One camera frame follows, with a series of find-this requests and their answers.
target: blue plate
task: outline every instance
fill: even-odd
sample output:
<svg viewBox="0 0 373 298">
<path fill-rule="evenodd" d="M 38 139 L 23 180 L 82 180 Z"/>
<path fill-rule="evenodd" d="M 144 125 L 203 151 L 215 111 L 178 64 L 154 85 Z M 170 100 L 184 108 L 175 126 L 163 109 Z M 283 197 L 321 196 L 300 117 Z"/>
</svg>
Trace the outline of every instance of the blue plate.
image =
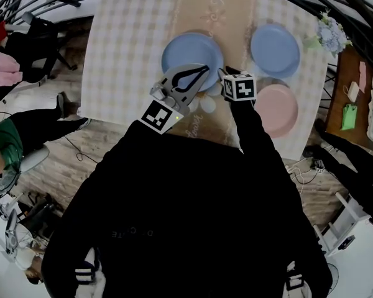
<svg viewBox="0 0 373 298">
<path fill-rule="evenodd" d="M 162 70 L 184 64 L 204 64 L 209 66 L 210 74 L 200 91 L 212 87 L 218 80 L 217 70 L 224 66 L 224 57 L 218 44 L 208 36 L 200 33 L 185 33 L 175 37 L 165 48 L 162 55 Z M 182 78 L 180 88 L 185 88 L 194 76 Z"/>
<path fill-rule="evenodd" d="M 265 24 L 254 32 L 251 53 L 256 65 L 274 78 L 293 75 L 300 64 L 296 39 L 278 24 Z"/>
</svg>

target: black jacket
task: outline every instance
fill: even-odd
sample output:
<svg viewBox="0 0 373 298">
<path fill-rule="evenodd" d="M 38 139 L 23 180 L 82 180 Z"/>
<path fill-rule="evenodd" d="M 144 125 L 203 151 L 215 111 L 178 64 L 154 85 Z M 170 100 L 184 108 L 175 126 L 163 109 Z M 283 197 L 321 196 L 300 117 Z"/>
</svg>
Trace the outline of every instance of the black jacket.
<svg viewBox="0 0 373 298">
<path fill-rule="evenodd" d="M 291 261 L 313 298 L 327 296 L 330 271 L 296 186 L 251 103 L 231 110 L 243 154 L 130 126 L 48 244 L 52 297 L 75 296 L 75 267 L 93 246 L 104 297 L 281 297 Z"/>
</svg>

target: floor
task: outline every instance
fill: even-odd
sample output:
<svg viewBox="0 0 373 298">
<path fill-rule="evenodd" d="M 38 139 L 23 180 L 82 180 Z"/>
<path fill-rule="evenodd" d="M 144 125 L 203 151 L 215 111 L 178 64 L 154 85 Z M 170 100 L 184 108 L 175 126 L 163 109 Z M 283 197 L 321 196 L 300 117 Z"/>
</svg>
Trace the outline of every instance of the floor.
<svg viewBox="0 0 373 298">
<path fill-rule="evenodd" d="M 0 103 L 0 111 L 14 113 L 29 109 L 45 109 L 55 107 L 55 98 L 57 93 L 65 91 L 72 101 L 79 102 L 81 98 L 81 77 L 83 72 L 83 62 L 88 41 L 88 30 L 91 27 L 91 19 L 79 20 L 70 24 L 68 30 L 86 30 L 86 32 L 74 38 L 65 48 L 65 58 L 71 65 L 77 64 L 78 69 L 69 71 L 64 66 L 58 65 L 53 74 L 55 79 L 48 80 L 39 88 L 33 88 L 16 94 L 10 94 L 6 98 L 6 104 Z M 326 83 L 326 89 L 331 94 L 332 82 Z M 323 101 L 321 105 L 328 106 L 329 101 Z M 326 117 L 326 109 L 320 108 L 318 116 Z M 110 150 L 117 141 L 125 134 L 126 129 L 120 125 L 107 122 L 92 121 L 89 127 L 72 133 L 68 138 L 83 153 L 86 153 L 92 159 L 100 161 L 104 154 Z M 318 137 L 313 132 L 308 143 L 319 142 Z M 80 184 L 94 171 L 96 164 L 83 158 L 78 161 L 77 151 L 66 139 L 61 138 L 55 142 L 48 142 L 50 156 L 38 167 L 23 174 L 18 185 L 12 190 L 12 193 L 18 195 L 24 192 L 49 193 L 64 209 L 71 202 L 72 197 L 77 192 Z M 350 165 L 342 152 L 337 152 L 331 147 L 328 148 L 336 158 L 347 165 Z M 311 160 L 295 161 L 284 160 L 284 163 L 290 168 L 297 166 L 303 173 L 306 183 L 304 185 L 297 183 L 297 188 L 302 192 L 301 198 L 303 208 L 312 224 L 317 224 L 324 228 L 327 223 L 335 216 L 341 203 L 335 197 L 336 192 L 347 196 L 347 191 L 343 186 L 327 171 L 318 174 L 313 179 L 315 171 L 310 171 Z"/>
</svg>

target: person in green shirt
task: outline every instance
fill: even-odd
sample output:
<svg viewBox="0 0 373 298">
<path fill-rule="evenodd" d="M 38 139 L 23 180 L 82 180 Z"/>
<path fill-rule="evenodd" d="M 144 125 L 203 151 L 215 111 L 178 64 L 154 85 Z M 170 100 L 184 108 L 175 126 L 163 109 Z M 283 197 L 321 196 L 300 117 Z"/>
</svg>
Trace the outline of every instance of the person in green shirt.
<svg viewBox="0 0 373 298">
<path fill-rule="evenodd" d="M 76 110 L 76 103 L 60 93 L 54 109 L 18 112 L 0 122 L 0 196 L 16 183 L 23 156 L 90 123 L 88 118 L 59 120 Z"/>
</svg>

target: wooden table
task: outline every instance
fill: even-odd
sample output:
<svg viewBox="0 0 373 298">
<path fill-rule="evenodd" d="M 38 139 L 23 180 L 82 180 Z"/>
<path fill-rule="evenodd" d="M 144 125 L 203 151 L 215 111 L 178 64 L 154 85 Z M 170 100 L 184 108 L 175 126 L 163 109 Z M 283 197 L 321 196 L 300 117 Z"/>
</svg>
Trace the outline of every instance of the wooden table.
<svg viewBox="0 0 373 298">
<path fill-rule="evenodd" d="M 267 23 L 281 24 L 297 40 L 314 36 L 318 25 L 313 15 L 286 0 L 100 0 L 88 39 L 81 114 L 128 127 L 141 116 L 150 88 L 163 76 L 163 50 L 185 32 L 213 38 L 224 64 L 256 74 L 258 84 L 279 83 L 259 71 L 251 56 L 252 34 Z M 281 82 L 298 102 L 294 128 L 273 139 L 282 158 L 301 157 L 318 111 L 327 62 L 323 49 L 303 48 L 301 43 L 299 69 Z M 239 146 L 219 83 L 198 93 L 190 109 L 172 134 Z"/>
<path fill-rule="evenodd" d="M 333 97 L 326 120 L 326 132 L 373 150 L 373 141 L 366 135 L 369 125 L 369 103 L 371 101 L 373 79 L 373 69 L 367 63 L 365 93 L 359 91 L 355 102 L 355 105 L 358 107 L 355 128 L 351 130 L 341 130 L 343 109 L 346 104 L 351 103 L 345 93 L 344 86 L 349 88 L 353 81 L 359 84 L 359 63 L 361 61 L 364 61 L 363 58 L 359 56 L 353 47 L 347 47 L 339 55 Z"/>
</svg>

